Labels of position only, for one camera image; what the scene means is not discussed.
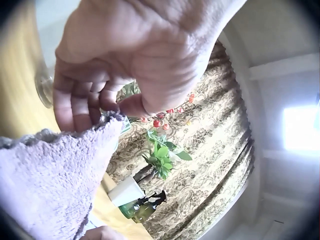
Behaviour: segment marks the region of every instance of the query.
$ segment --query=finger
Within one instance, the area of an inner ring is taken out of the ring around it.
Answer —
[[[98,124],[101,117],[99,95],[105,85],[105,82],[93,83],[90,89],[88,105],[90,118],[93,125]]]
[[[89,112],[89,94],[92,83],[75,83],[71,94],[71,107],[76,132],[92,127]]]
[[[98,124],[101,117],[98,92],[90,92],[88,99],[88,107],[92,124]]]
[[[112,78],[112,80],[106,82],[103,90],[100,93],[100,106],[103,110],[118,111],[119,106],[116,103],[116,97],[118,91],[120,91],[124,85],[130,83],[132,80],[125,80],[120,77]]]
[[[143,106],[142,94],[134,94],[119,103],[121,113],[128,117],[150,117]]]
[[[71,92],[74,81],[59,72],[54,74],[53,82],[53,110],[57,124],[61,131],[74,132],[71,108]]]

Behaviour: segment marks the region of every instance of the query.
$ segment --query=glass bottle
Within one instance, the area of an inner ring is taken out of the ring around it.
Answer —
[[[149,200],[148,197],[139,198],[138,200],[134,200],[132,202],[129,202],[127,204],[120,206],[119,209],[127,219],[130,219],[134,216],[136,211],[139,210],[140,206],[143,205],[148,200]]]
[[[35,86],[38,96],[46,108],[51,108],[53,104],[52,85],[52,77],[50,77],[48,68],[43,60],[37,67],[37,72],[35,75]]]
[[[144,223],[155,211],[157,206],[165,202],[166,195],[164,191],[159,194],[160,199],[155,200],[154,202],[148,202],[144,205],[141,205],[139,210],[134,213],[132,220],[135,223]]]

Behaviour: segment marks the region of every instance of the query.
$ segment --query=window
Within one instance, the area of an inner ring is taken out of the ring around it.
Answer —
[[[320,152],[319,104],[284,110],[284,146],[287,150]]]

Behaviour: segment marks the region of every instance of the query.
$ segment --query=green bottle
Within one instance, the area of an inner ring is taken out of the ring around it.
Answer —
[[[134,216],[135,212],[139,210],[140,206],[148,200],[148,197],[139,198],[138,200],[134,200],[132,202],[120,206],[119,209],[127,219],[130,219]]]
[[[145,222],[156,211],[157,206],[165,202],[165,192],[162,191],[159,195],[157,195],[157,197],[159,197],[160,199],[141,205],[139,210],[134,213],[132,220],[136,223]]]

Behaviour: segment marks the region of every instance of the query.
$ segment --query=glass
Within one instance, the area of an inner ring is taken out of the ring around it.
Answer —
[[[44,61],[39,64],[37,73],[35,75],[35,85],[38,96],[43,105],[47,108],[51,108],[53,105],[53,79],[49,76],[48,68]]]

